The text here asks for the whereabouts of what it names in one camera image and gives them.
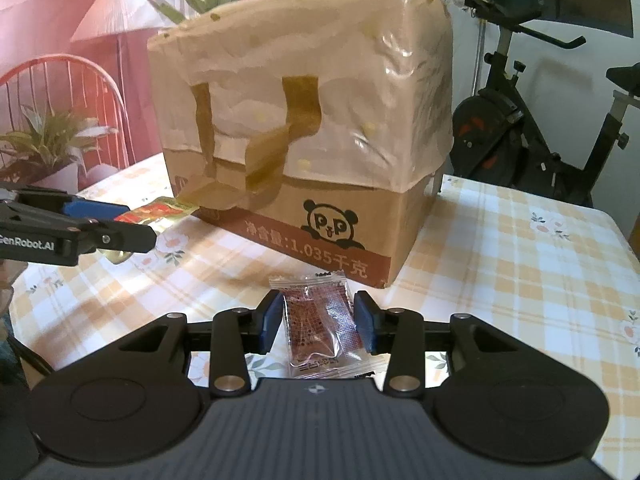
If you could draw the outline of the person's left hand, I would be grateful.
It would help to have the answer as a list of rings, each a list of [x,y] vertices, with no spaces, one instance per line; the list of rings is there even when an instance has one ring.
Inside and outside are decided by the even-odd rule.
[[[0,308],[6,310],[14,294],[13,285],[17,278],[27,269],[26,262],[2,260],[0,262]]]

